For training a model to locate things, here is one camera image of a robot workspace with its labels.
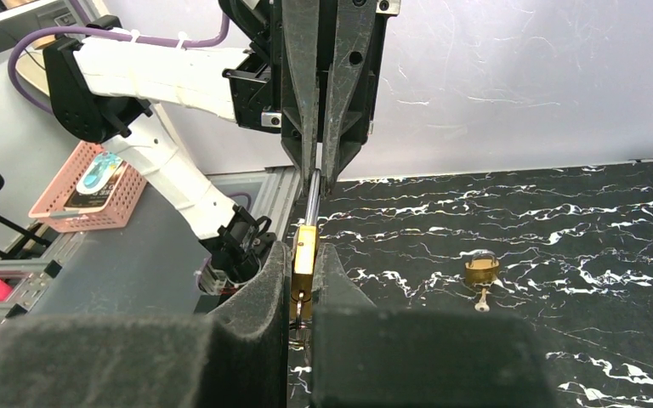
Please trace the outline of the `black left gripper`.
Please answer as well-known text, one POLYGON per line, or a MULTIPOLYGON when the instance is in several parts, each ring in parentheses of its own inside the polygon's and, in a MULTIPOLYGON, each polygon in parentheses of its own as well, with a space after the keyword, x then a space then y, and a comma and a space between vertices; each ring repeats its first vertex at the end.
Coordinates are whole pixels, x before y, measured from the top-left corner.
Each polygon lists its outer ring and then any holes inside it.
POLYGON ((301 192, 323 173, 322 193, 372 130, 388 20, 399 1, 222 1, 250 40, 246 59, 224 71, 236 122, 279 133, 301 192))

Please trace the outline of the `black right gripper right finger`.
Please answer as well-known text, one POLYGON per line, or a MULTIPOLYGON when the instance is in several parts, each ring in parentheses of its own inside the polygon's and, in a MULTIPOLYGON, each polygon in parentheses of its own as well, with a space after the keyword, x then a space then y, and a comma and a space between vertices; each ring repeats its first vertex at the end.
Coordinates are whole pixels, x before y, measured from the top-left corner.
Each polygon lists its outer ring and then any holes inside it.
POLYGON ((334 245, 315 261, 314 407, 555 407, 541 344, 502 312, 378 307, 334 245))

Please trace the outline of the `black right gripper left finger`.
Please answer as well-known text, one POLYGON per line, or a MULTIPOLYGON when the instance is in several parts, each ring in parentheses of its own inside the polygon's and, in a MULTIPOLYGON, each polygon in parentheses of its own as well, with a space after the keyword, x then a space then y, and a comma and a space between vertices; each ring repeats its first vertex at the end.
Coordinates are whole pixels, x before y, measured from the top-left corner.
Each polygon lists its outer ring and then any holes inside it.
POLYGON ((283 407, 288 268, 206 314, 45 315, 0 327, 0 407, 283 407))

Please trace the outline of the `keys of medium padlock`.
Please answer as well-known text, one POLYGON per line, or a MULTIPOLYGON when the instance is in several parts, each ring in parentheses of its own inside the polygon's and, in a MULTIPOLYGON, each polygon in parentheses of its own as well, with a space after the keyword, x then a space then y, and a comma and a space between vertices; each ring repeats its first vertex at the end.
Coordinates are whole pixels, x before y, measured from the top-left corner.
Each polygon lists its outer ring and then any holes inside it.
POLYGON ((306 317, 306 298, 304 290, 298 291, 295 318, 290 324, 292 335, 289 344, 294 349, 305 349, 309 341, 309 319, 306 317))

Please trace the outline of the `medium brass padlock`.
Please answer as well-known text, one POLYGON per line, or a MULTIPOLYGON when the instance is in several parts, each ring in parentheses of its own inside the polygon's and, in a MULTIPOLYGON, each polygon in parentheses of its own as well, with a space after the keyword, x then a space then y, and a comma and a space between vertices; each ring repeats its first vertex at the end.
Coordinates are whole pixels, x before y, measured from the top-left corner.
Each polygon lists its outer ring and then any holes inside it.
POLYGON ((311 300, 313 280, 315 275, 315 259, 319 233, 317 232, 318 212, 321 196, 321 170, 316 169, 310 179, 306 201, 304 223, 298 227, 295 234, 295 245, 292 262, 292 286, 290 315, 295 318, 298 291, 304 290, 306 298, 306 317, 311 315, 311 300))

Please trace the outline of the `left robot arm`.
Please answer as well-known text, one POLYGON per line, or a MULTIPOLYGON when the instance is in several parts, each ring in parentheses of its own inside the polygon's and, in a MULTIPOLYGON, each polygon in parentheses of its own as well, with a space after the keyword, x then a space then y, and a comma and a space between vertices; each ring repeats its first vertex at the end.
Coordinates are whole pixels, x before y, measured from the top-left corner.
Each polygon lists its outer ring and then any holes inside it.
POLYGON ((278 133, 308 198, 294 291, 311 293, 319 200, 372 130, 386 25, 398 1, 223 1, 247 50, 124 31, 107 15, 58 30, 43 53, 52 111, 69 133, 124 160, 186 220, 210 253, 199 287, 234 292, 266 261, 274 236, 203 175, 149 119, 155 102, 278 133))

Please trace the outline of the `small closed brass padlock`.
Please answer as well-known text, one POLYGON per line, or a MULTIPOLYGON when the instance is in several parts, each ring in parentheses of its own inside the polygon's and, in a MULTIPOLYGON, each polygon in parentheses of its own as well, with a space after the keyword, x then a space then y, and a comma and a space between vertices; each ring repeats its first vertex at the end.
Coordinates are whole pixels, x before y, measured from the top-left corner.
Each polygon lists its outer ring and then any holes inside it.
POLYGON ((471 286, 490 285, 499 274, 497 255, 489 250, 477 250, 465 263, 465 282, 471 286))

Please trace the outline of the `pink plastic basket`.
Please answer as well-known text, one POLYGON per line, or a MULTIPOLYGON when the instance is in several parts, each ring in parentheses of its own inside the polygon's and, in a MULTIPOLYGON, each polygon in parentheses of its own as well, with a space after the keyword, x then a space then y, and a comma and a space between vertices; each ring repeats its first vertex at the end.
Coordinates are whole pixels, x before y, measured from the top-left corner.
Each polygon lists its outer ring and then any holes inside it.
POLYGON ((98 144, 80 142, 29 217, 60 233, 123 228, 146 180, 98 144))

